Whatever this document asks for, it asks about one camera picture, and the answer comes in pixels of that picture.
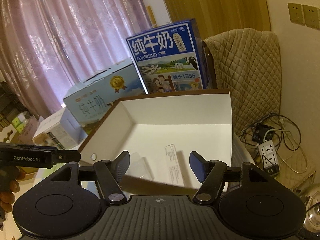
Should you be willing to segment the person's hand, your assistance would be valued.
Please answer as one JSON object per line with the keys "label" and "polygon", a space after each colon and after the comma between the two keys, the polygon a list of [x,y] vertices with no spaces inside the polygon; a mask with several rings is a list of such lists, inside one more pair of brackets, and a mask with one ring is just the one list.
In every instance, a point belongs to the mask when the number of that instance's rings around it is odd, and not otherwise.
{"label": "person's hand", "polygon": [[15,202],[15,193],[20,190],[19,181],[25,178],[25,172],[19,167],[19,174],[15,180],[12,180],[9,184],[9,191],[1,192],[1,208],[6,212],[12,211],[12,206]]}

